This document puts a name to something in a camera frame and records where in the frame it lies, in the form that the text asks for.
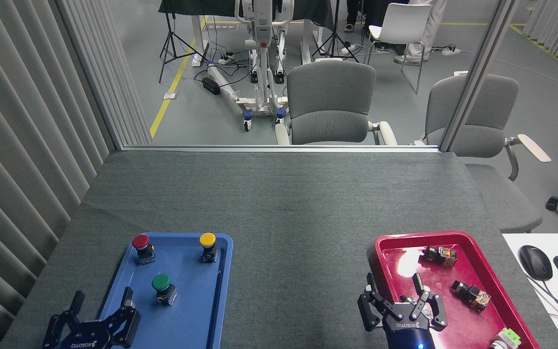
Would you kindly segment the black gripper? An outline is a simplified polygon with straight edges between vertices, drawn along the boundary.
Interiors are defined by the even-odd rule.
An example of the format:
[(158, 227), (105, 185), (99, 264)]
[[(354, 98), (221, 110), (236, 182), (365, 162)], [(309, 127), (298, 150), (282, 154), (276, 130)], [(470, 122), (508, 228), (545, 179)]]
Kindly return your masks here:
[[(443, 331), (448, 326), (443, 298), (425, 289), (418, 272), (414, 274), (414, 287), (418, 295), (416, 305), (411, 303), (394, 303), (393, 310), (401, 315), (396, 319), (389, 310), (390, 303), (381, 297), (372, 272), (366, 275), (367, 285), (358, 298), (358, 307), (365, 331), (376, 328), (384, 329), (387, 345), (390, 349), (434, 349), (435, 344), (430, 333), (430, 323), (435, 331)], [(433, 318), (428, 320), (422, 312), (425, 303), (429, 303)]]
[[(104, 321), (80, 323), (77, 315), (84, 302), (85, 294), (76, 291), (70, 307), (49, 320), (43, 349), (110, 349), (114, 345), (130, 348), (137, 334), (141, 314), (132, 301), (133, 290), (124, 288), (122, 302), (114, 312), (114, 325)], [(63, 328), (68, 325), (69, 334), (61, 340)]]

